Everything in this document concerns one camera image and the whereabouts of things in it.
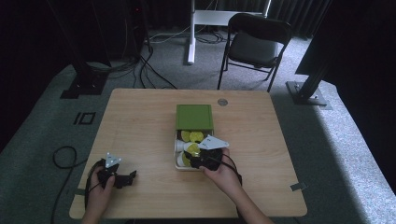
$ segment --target person's right hand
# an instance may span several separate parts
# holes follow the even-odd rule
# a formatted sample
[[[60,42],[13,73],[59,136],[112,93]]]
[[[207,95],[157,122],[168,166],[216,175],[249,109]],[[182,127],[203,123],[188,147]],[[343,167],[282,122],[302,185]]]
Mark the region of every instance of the person's right hand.
[[[230,149],[225,147],[222,151],[224,155],[230,156]],[[226,156],[222,157],[222,161],[234,167],[233,162]],[[219,189],[229,196],[234,195],[242,188],[238,176],[230,167],[221,164],[217,171],[211,171],[204,166],[200,166],[199,168]]]

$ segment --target hand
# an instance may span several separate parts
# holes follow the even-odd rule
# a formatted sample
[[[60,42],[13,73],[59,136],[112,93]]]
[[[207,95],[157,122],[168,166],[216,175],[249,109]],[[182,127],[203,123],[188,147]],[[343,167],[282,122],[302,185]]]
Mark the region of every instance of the hand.
[[[230,149],[225,147],[222,151],[226,155],[222,157],[222,161],[234,167],[233,162],[227,157],[230,156]],[[221,164],[217,171],[211,171],[204,166],[199,168],[228,196],[234,195],[242,189],[238,176],[230,167]]]
[[[99,184],[98,172],[103,170],[103,167],[96,167],[91,177],[91,191],[88,199],[87,208],[85,210],[82,223],[98,223],[102,214],[106,211],[108,203],[110,202],[111,190],[113,189],[115,176],[111,176],[103,189]]]

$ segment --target green lid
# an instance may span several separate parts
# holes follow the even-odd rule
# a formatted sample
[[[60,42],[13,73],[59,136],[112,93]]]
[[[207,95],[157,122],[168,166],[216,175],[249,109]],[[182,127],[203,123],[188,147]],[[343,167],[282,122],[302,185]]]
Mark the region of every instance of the green lid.
[[[177,105],[177,130],[213,130],[211,105]]]

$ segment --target wooden tabletop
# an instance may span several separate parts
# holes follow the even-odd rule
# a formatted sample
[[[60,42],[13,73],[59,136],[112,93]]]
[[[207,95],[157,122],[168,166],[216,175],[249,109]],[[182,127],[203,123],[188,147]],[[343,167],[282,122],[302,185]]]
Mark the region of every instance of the wooden tabletop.
[[[298,180],[266,91],[116,89],[78,188],[107,152],[122,158],[119,175],[137,176],[132,186],[113,189],[104,217],[237,217],[233,202],[200,171],[175,168],[177,105],[212,105],[215,136],[230,143],[244,189],[267,216],[306,214],[301,191],[290,189]],[[70,216],[83,214],[84,198],[76,195]]]

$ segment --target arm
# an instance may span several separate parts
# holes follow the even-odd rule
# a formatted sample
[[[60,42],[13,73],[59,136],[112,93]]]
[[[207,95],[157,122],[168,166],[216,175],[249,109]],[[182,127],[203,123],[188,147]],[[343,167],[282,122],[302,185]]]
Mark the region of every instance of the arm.
[[[223,149],[223,154],[230,156],[228,148]],[[233,165],[231,160],[223,156],[222,161]],[[204,174],[211,179],[221,191],[223,191],[235,203],[239,213],[248,224],[265,223],[273,224],[257,205],[249,198],[239,183],[235,172],[225,165],[221,165],[217,171],[210,171],[204,166],[200,167]]]
[[[103,167],[96,167],[91,177],[91,191],[88,199],[87,208],[85,210],[84,217],[82,218],[83,224],[99,223],[102,214],[106,211],[108,202],[110,202],[111,190],[114,185],[115,177],[111,176],[106,183],[106,187],[103,189],[99,184],[97,173],[102,170]]]

